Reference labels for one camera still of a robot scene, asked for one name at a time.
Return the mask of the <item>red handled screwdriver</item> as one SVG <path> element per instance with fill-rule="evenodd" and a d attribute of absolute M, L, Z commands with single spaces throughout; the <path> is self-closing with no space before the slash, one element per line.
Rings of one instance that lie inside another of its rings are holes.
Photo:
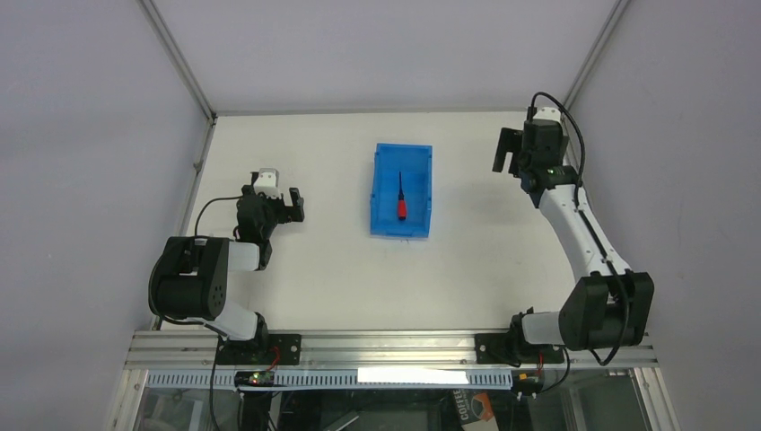
<path fill-rule="evenodd" d="M 403 186 L 403 174 L 398 172 L 398 203 L 397 218 L 399 221 L 407 220 L 407 203 Z"/>

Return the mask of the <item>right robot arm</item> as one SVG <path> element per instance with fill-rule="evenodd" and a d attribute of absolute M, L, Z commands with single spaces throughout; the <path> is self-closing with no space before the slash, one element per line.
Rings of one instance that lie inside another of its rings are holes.
<path fill-rule="evenodd" d="M 592 213 L 580 170 L 564 163 L 568 138 L 559 121 L 528 119 L 521 130 L 503 128 L 493 170 L 520 180 L 546 218 L 571 266 L 575 285 L 557 312 L 527 310 L 512 317 L 502 361 L 535 364 L 558 347 L 587 351 L 608 365 L 623 347 L 639 345 L 654 282 L 616 252 Z"/>

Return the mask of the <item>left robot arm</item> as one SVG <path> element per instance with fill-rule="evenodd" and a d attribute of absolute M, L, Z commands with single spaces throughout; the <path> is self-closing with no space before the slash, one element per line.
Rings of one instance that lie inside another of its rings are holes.
<path fill-rule="evenodd" d="M 280 224 L 304 220 L 304 200 L 297 188 L 279 189 L 280 173 L 262 168 L 242 186 L 231 237 L 193 233 L 171 236 L 154 264 L 148 304 L 154 315 L 175 325 L 202 325 L 223 339 L 267 347 L 265 318 L 229 301 L 228 276 L 267 268 L 271 236 Z"/>

